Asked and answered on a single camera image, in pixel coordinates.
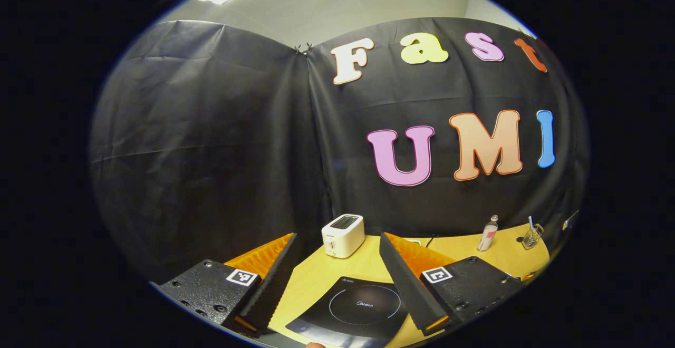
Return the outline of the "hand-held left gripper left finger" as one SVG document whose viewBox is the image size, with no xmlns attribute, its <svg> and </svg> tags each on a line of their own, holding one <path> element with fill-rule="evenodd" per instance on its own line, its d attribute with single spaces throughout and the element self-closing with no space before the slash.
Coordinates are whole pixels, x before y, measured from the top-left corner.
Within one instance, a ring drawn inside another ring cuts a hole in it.
<svg viewBox="0 0 675 348">
<path fill-rule="evenodd" d="M 298 259 L 297 233 L 289 233 L 226 263 L 202 260 L 158 288 L 217 325 L 259 338 Z"/>
</svg>

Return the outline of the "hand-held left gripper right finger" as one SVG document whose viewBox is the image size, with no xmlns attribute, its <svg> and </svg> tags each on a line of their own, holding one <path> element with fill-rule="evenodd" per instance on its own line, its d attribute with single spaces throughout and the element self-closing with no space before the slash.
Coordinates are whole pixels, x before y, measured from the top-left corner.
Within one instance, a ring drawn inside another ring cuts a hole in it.
<svg viewBox="0 0 675 348">
<path fill-rule="evenodd" d="M 454 331 L 525 287 L 520 278 L 477 256 L 453 260 L 390 233 L 381 233 L 379 255 L 425 336 Z"/>
</svg>

